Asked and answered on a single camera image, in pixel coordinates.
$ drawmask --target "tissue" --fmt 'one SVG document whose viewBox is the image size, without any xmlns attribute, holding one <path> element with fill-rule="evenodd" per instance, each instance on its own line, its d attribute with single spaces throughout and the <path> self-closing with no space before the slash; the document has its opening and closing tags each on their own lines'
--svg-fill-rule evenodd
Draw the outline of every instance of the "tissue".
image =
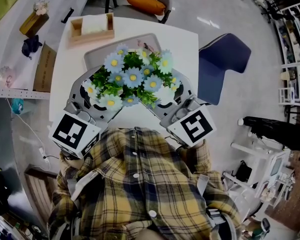
<svg viewBox="0 0 300 240">
<path fill-rule="evenodd" d="M 83 17 L 81 35 L 97 33 L 108 30 L 108 18 L 106 14 L 87 15 Z"/>
</svg>

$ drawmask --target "white cable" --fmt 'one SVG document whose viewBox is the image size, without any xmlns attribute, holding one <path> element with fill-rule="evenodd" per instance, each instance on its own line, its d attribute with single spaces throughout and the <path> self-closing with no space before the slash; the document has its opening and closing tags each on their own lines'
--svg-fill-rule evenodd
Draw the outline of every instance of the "white cable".
<svg viewBox="0 0 300 240">
<path fill-rule="evenodd" d="M 8 100 L 7 98 L 5 98 L 5 99 L 6 99 L 6 101 L 8 102 L 9 107 L 10 107 L 10 109 L 11 109 L 11 111 L 12 111 L 12 107 L 11 107 L 11 105 L 10 105 L 9 100 Z M 30 127 L 29 124 L 27 124 L 27 123 L 26 123 L 26 122 L 25 122 L 18 114 L 15 114 L 15 115 L 17 115 L 18 118 L 20 118 L 20 120 L 21 120 L 26 126 L 28 126 L 29 129 L 33 132 L 33 134 L 37 137 L 37 139 L 38 139 L 38 140 L 40 141 L 40 143 L 42 144 L 43 152 L 44 152 L 44 154 L 46 155 L 46 147 L 45 147 L 45 144 L 42 142 L 42 140 L 38 137 L 38 135 L 37 135 L 37 134 L 35 133 L 35 131 Z M 50 169 L 51 169 L 51 163 L 50 163 L 49 159 L 48 159 L 47 161 L 49 162 L 49 169 L 48 169 L 48 170 L 45 170 L 45 169 L 43 169 L 42 167 L 40 167 L 40 166 L 38 166 L 38 165 L 33 166 L 33 167 L 31 167 L 31 168 L 39 167 L 41 170 L 43 170 L 43 171 L 45 171 L 45 172 L 48 172 L 48 171 L 50 171 Z"/>
</svg>

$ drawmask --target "orange pillow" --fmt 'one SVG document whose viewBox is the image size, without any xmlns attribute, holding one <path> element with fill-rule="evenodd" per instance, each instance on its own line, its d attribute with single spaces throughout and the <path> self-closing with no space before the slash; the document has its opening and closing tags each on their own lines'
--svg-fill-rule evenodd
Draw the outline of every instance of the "orange pillow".
<svg viewBox="0 0 300 240">
<path fill-rule="evenodd" d="M 158 0 L 127 0 L 128 3 L 148 14 L 164 15 L 166 6 Z"/>
</svg>

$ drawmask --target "floor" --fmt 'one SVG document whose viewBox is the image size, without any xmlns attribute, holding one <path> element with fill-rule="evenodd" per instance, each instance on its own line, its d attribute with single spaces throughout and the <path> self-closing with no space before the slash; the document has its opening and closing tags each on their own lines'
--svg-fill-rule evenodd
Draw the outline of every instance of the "floor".
<svg viewBox="0 0 300 240">
<path fill-rule="evenodd" d="M 247 128 L 237 125 L 237 120 L 244 116 L 284 120 L 283 107 L 278 105 L 278 88 L 283 83 L 279 77 L 281 55 L 276 33 L 252 0 L 172 0 L 172 6 L 166 24 L 198 33 L 200 47 L 224 33 L 233 33 L 252 50 L 246 72 L 227 71 L 219 105 L 208 107 L 217 126 L 216 133 L 208 139 L 213 168 L 220 172 L 235 170 L 246 157 L 230 144 L 244 140 L 248 133 Z M 103 11 L 87 7 L 84 14 Z M 59 149 L 48 139 L 48 114 L 49 101 L 43 100 L 21 117 L 42 139 L 47 154 L 58 156 Z M 49 169 L 38 150 L 40 143 L 27 126 L 14 118 L 12 129 L 19 170 L 29 164 Z M 49 160 L 50 170 L 57 173 L 58 160 L 53 157 Z"/>
</svg>

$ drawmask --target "plaid shirt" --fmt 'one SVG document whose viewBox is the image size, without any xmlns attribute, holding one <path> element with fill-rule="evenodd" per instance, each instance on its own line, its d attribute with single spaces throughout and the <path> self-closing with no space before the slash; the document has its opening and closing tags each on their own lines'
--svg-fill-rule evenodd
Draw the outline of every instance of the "plaid shirt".
<svg viewBox="0 0 300 240">
<path fill-rule="evenodd" d="M 156 131 L 109 129 L 90 154 L 81 169 L 67 165 L 60 156 L 58 189 L 48 220 L 51 239 L 78 212 L 69 180 L 78 181 L 91 171 L 97 177 L 77 199 L 82 217 L 80 236 L 75 239 L 133 239 L 146 228 L 167 239 L 217 239 L 207 207 L 228 214 L 239 236 L 238 210 L 223 191 L 220 174 L 211 171 L 205 143 L 175 150 Z M 197 188 L 200 174 L 209 176 L 203 196 Z"/>
</svg>

